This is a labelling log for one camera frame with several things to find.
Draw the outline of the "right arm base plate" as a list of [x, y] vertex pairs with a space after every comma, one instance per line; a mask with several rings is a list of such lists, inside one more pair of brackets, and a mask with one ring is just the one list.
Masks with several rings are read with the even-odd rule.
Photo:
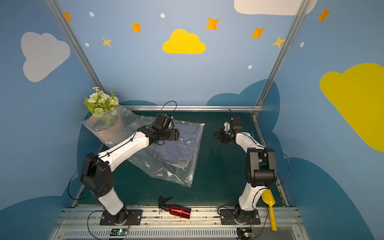
[[261, 220], [257, 210], [244, 211], [235, 209], [218, 209], [222, 225], [260, 225]]

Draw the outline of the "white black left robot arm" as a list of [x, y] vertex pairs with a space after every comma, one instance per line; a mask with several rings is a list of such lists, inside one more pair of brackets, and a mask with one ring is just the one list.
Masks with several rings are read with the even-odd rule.
[[159, 113], [149, 126], [138, 128], [118, 145], [97, 155], [85, 156], [80, 181], [103, 206], [103, 217], [108, 225], [123, 226], [129, 219], [127, 208], [114, 189], [113, 172], [140, 150], [154, 143], [177, 141], [179, 136], [173, 116]]

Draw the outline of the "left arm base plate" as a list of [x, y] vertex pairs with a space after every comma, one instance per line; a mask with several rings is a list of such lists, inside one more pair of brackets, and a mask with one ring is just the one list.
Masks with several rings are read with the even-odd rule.
[[116, 215], [110, 214], [104, 210], [102, 213], [102, 219], [100, 221], [101, 226], [138, 226], [141, 223], [143, 210], [126, 209], [123, 208]]

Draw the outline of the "clear plastic vacuum bag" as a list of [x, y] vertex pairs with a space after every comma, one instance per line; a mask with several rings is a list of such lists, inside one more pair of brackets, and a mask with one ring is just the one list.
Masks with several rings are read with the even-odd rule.
[[[132, 145], [141, 137], [138, 129], [150, 126], [155, 117], [137, 115], [124, 107], [116, 107], [101, 116], [90, 116], [83, 125], [108, 148], [121, 143]], [[170, 127], [179, 131], [176, 141], [148, 140], [149, 146], [137, 145], [128, 161], [152, 178], [191, 187], [196, 170], [204, 124], [174, 118]]]

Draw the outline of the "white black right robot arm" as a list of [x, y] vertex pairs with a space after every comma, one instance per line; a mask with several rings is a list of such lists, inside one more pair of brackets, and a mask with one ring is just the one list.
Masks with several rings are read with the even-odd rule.
[[277, 181], [276, 152], [257, 142], [251, 133], [245, 131], [239, 117], [232, 117], [225, 122], [215, 137], [226, 145], [237, 144], [247, 154], [247, 184], [234, 209], [234, 219], [239, 224], [245, 224], [256, 217], [257, 202], [264, 191]]

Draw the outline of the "blue checked shirt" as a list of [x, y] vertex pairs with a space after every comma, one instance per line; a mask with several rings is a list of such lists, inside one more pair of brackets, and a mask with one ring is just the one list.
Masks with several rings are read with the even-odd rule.
[[164, 145], [155, 148], [155, 158], [184, 169], [194, 159], [197, 149], [201, 125], [176, 124], [180, 136], [177, 141], [165, 141]]

